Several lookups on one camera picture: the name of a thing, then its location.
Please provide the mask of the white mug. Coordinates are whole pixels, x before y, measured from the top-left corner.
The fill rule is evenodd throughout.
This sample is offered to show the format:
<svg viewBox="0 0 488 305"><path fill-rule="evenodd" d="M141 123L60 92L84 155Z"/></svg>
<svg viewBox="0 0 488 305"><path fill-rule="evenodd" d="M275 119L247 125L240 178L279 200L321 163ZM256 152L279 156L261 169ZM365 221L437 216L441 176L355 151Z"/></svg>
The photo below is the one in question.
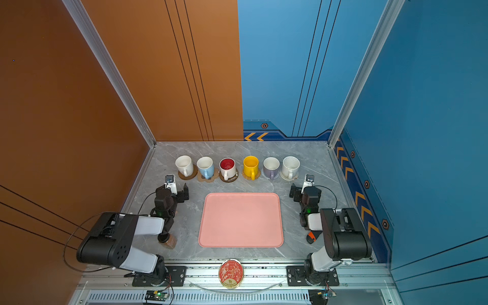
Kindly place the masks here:
<svg viewBox="0 0 488 305"><path fill-rule="evenodd" d="M298 174L300 168L300 161L294 156L287 156L283 159L282 172L290 178Z"/></svg>

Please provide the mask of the light blue mug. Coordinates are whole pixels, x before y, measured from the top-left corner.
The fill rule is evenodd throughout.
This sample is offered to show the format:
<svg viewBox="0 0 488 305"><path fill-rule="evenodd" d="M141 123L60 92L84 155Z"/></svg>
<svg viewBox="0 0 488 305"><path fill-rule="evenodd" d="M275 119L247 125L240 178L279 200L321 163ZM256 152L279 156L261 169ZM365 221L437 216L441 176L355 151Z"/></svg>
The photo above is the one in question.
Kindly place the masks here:
<svg viewBox="0 0 488 305"><path fill-rule="evenodd" d="M210 180L214 176L214 163L212 158L203 156L197 161L197 167L202 177Z"/></svg>

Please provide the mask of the purple mug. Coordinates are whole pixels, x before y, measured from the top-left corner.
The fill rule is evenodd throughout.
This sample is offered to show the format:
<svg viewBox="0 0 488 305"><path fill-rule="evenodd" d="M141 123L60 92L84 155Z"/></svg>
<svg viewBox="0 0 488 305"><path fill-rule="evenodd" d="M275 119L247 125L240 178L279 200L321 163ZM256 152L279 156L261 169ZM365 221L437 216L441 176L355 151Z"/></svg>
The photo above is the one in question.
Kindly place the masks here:
<svg viewBox="0 0 488 305"><path fill-rule="evenodd" d="M275 180L280 172L280 161L275 157L268 157L263 161L263 173L269 180Z"/></svg>

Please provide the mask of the woven rattan coaster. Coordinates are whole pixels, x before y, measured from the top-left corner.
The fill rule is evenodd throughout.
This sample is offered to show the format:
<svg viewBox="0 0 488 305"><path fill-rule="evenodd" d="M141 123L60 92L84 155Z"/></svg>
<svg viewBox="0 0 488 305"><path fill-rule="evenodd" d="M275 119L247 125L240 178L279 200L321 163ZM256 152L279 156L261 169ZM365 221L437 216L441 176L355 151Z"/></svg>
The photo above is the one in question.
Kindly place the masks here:
<svg viewBox="0 0 488 305"><path fill-rule="evenodd" d="M250 170L248 170L248 168L245 168L245 169L243 169L242 176L246 180L257 180L261 176L261 171L259 169L250 169Z"/></svg>

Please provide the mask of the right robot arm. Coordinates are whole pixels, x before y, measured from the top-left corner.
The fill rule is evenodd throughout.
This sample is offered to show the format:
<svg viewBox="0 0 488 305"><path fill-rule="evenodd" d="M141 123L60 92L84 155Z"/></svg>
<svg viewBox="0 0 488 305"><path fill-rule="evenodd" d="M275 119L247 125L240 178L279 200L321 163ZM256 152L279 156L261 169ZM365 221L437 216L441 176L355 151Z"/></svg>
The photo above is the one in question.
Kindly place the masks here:
<svg viewBox="0 0 488 305"><path fill-rule="evenodd" d="M289 196L300 204L300 225L309 231L306 239L314 243L324 239L324 246L308 254L302 268L289 266L290 286L338 286L336 268L370 258L372 245L354 208L320 208L322 186L292 184Z"/></svg>

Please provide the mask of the white zigzag woven coaster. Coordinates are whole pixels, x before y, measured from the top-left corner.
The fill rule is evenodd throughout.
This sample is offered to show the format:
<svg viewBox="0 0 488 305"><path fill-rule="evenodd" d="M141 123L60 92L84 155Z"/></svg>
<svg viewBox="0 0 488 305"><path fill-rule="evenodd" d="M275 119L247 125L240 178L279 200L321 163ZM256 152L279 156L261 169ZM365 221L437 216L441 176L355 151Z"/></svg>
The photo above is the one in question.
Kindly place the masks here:
<svg viewBox="0 0 488 305"><path fill-rule="evenodd" d="M280 172L280 176L282 179L284 179L286 181L293 181L293 180L296 180L298 178L299 174L296 174L295 176L290 178L288 175L284 175L283 172Z"/></svg>

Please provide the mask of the glossy dark brown coaster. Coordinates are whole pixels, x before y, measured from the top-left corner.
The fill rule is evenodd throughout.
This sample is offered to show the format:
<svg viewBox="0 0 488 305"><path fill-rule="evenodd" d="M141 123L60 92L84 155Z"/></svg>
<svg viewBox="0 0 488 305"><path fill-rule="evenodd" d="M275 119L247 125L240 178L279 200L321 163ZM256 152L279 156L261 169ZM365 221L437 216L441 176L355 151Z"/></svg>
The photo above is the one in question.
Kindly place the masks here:
<svg viewBox="0 0 488 305"><path fill-rule="evenodd" d="M235 180L239 177L239 171L236 170L235 172L235 175L233 177L229 177L227 178L227 180L225 179L224 175L222 175L222 173L220 172L219 173L219 178L222 180L222 182L224 183L232 183L232 182L235 182Z"/></svg>

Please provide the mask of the cream mug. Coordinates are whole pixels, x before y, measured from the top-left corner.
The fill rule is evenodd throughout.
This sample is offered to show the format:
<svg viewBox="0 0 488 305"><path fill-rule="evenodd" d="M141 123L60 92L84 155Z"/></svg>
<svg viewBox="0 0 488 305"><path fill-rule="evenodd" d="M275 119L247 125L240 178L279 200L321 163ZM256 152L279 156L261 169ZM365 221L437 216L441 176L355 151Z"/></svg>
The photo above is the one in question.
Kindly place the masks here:
<svg viewBox="0 0 488 305"><path fill-rule="evenodd" d="M190 156L179 156L178 159L175 160L175 165L178 171L182 172L185 176L189 176L193 173L193 160Z"/></svg>

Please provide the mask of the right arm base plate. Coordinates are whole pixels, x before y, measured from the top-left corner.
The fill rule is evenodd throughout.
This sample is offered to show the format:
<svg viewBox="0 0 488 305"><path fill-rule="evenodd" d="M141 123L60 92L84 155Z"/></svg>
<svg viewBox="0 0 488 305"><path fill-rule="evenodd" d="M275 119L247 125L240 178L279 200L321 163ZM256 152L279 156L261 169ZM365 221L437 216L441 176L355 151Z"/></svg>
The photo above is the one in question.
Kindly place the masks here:
<svg viewBox="0 0 488 305"><path fill-rule="evenodd" d="M287 266L286 273L287 285L290 287L338 287L340 285L336 270L318 272L313 268L306 269L304 266Z"/></svg>

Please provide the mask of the plain brown wooden coaster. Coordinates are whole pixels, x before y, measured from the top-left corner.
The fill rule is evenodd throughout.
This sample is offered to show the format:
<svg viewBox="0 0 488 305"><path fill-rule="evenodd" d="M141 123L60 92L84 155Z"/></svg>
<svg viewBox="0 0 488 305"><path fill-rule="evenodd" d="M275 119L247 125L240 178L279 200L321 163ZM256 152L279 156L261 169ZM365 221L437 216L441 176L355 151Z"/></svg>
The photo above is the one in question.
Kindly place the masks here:
<svg viewBox="0 0 488 305"><path fill-rule="evenodd" d="M198 174L199 174L199 170L198 170L198 167L196 164L193 165L193 173L189 176L185 176L182 172L178 171L178 176L180 179L182 180L191 180L191 179L194 179Z"/></svg>

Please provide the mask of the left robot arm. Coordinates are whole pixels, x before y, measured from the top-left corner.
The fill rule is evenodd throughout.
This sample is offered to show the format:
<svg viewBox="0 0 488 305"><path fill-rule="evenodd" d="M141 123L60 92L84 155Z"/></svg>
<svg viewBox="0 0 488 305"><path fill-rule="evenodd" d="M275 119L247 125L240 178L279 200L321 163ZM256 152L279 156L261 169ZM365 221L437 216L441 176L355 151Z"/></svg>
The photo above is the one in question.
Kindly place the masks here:
<svg viewBox="0 0 488 305"><path fill-rule="evenodd" d="M147 253L133 246L140 235L156 235L158 242L175 247L176 237L170 234L177 206L189 199L189 188L172 191L169 183L155 192L155 207L149 215L104 212L79 246L76 259L80 263L106 265L127 270L134 287L171 285L184 276L172 276L162 255Z"/></svg>

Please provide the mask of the paw print cork coaster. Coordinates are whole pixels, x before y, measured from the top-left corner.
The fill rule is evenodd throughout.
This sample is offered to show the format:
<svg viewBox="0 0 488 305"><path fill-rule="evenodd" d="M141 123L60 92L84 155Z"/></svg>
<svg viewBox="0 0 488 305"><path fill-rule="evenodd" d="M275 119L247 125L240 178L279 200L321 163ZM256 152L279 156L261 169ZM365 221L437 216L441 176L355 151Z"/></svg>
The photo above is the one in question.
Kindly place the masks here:
<svg viewBox="0 0 488 305"><path fill-rule="evenodd" d="M202 173L200 171L198 171L197 173L197 178L198 178L198 181L199 182L207 182L207 183L211 183L213 182L214 180L216 180L220 175L220 170L218 169L215 169L214 170L214 173L213 173L213 176L209 179L206 179L204 175L202 175Z"/></svg>

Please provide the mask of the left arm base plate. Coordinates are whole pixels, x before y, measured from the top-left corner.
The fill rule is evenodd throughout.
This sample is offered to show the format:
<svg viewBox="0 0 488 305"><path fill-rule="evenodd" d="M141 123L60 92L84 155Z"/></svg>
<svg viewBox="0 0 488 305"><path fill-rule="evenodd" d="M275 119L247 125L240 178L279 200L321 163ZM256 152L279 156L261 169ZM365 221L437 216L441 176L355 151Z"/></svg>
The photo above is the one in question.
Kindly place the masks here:
<svg viewBox="0 0 488 305"><path fill-rule="evenodd" d="M135 273L133 287L183 287L186 279L186 266L165 266L152 273Z"/></svg>

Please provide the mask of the red mug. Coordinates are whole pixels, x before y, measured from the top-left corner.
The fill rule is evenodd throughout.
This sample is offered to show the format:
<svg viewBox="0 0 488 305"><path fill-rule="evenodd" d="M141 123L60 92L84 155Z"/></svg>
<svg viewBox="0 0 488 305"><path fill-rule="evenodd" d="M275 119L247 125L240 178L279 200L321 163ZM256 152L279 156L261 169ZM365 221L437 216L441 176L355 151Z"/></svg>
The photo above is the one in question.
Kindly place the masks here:
<svg viewBox="0 0 488 305"><path fill-rule="evenodd" d="M224 158L219 164L220 172L224 175L225 179L233 177L236 172L236 163L232 158Z"/></svg>

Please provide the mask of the yellow mug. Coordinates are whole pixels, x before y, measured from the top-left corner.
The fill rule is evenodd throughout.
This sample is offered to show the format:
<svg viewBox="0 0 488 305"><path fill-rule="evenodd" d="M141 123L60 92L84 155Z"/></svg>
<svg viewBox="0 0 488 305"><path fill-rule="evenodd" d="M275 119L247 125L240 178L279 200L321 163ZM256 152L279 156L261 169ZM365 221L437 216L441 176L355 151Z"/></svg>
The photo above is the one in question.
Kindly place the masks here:
<svg viewBox="0 0 488 305"><path fill-rule="evenodd" d="M250 169L258 169L259 168L259 160L255 156L247 156L243 160L243 169L248 168Z"/></svg>

